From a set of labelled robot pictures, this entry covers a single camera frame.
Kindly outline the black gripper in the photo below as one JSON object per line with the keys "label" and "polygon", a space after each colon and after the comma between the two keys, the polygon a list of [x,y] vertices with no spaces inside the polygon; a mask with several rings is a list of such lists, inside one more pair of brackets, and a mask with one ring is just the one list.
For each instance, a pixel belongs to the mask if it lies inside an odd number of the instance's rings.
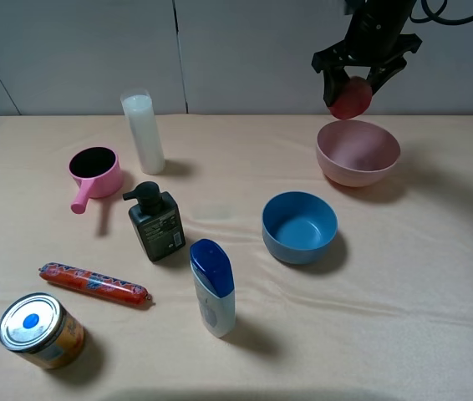
{"label": "black gripper", "polygon": [[344,67],[369,67],[366,81],[372,94],[407,66],[405,53],[417,53],[422,40],[415,34],[402,34],[415,5],[410,0],[372,0],[352,15],[343,40],[316,52],[313,69],[323,74],[323,100],[331,108],[349,83]]}

